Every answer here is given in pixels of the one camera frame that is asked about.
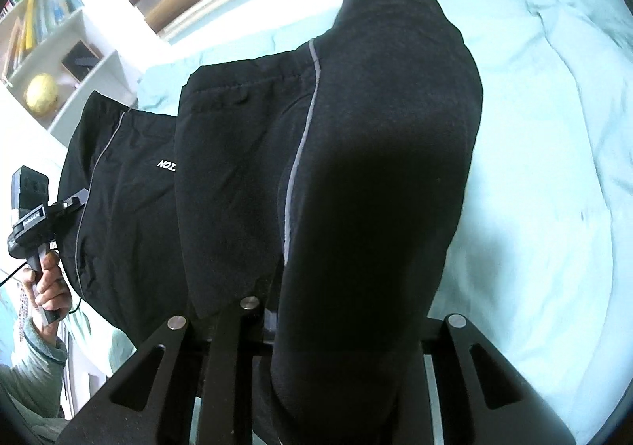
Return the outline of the grey-green sleeve forearm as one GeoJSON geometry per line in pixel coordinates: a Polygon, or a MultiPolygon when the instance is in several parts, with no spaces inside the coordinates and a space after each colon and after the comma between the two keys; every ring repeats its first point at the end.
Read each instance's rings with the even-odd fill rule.
{"type": "Polygon", "coordinates": [[[54,342],[43,338],[33,318],[28,318],[15,354],[12,366],[1,366],[1,391],[26,427],[43,444],[54,444],[68,425],[59,417],[68,350],[58,337],[54,342]]]}

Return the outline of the person's left hand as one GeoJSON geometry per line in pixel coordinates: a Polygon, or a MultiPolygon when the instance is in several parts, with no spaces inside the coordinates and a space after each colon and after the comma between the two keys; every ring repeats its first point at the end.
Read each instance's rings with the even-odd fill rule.
{"type": "Polygon", "coordinates": [[[26,266],[19,276],[26,290],[30,307],[50,325],[61,321],[71,309],[72,297],[62,275],[55,251],[42,258],[42,271],[26,266]]]}

